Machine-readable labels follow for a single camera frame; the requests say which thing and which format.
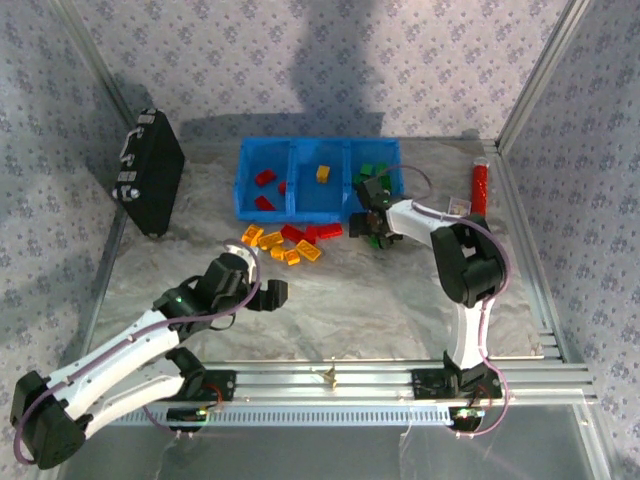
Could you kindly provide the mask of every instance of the glass panel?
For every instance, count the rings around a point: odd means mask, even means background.
[[[175,440],[107,427],[58,480],[407,480],[593,478],[572,407],[512,407],[493,433],[444,427],[229,428]]]

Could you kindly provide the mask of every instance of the blue plastic bin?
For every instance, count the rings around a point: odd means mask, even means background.
[[[246,138],[233,188],[236,216],[255,223],[345,222],[352,213],[363,211],[352,186],[362,165],[400,162],[400,145],[394,139]],[[324,184],[316,180],[320,165],[330,168]],[[255,177],[268,168],[277,178],[259,187]],[[392,194],[404,193],[401,169],[389,175]],[[278,192],[283,180],[285,195]],[[257,209],[254,200],[261,195],[275,211]]]

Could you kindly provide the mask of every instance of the gray marble floor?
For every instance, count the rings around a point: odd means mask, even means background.
[[[423,168],[435,190],[428,206],[446,210],[449,196],[468,198],[478,142],[402,142],[403,162]],[[166,289],[204,273],[221,253],[221,242],[239,238],[247,224],[235,219],[232,185],[239,143],[184,147],[187,165],[169,232],[159,240],[142,236],[128,222],[93,336],[93,347],[132,323]],[[406,191],[427,187],[405,172]],[[492,185],[488,221],[513,249]],[[279,226],[266,226],[267,232]],[[205,331],[187,346],[202,361],[322,358],[441,358],[454,318],[442,292],[431,250],[411,240],[375,250],[347,235],[321,244],[315,263],[288,267],[261,253],[264,278],[290,283],[289,300],[273,313],[243,311],[226,332]],[[496,356],[542,352],[522,279],[511,287],[491,317],[489,351]]]

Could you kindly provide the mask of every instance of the briefcase handle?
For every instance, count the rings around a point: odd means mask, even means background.
[[[136,138],[140,139],[142,138],[143,134],[144,127],[139,126],[127,133],[127,137],[124,139],[124,146],[122,147],[122,151],[120,152],[120,162],[124,163],[127,167],[131,167],[131,165],[133,165],[133,160],[135,159],[135,155],[133,153],[127,154],[131,139],[134,135],[136,135]]]

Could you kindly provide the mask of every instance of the orange block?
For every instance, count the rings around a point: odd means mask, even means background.
[[[300,255],[312,262],[315,262],[318,257],[322,255],[322,250],[314,247],[306,240],[300,240],[300,242],[296,245],[296,250]]]
[[[264,228],[257,225],[249,225],[249,228],[242,234],[242,241],[250,247],[258,245],[258,239],[264,233]]]
[[[276,245],[284,243],[284,237],[280,232],[270,233],[269,235],[263,235],[258,239],[258,246],[262,250],[269,250]]]
[[[284,247],[281,247],[280,245],[276,245],[271,249],[271,256],[276,260],[280,260],[282,262],[284,260],[285,251],[286,250],[284,249]]]
[[[295,250],[288,250],[284,252],[284,259],[288,265],[295,265],[300,263],[300,255]]]

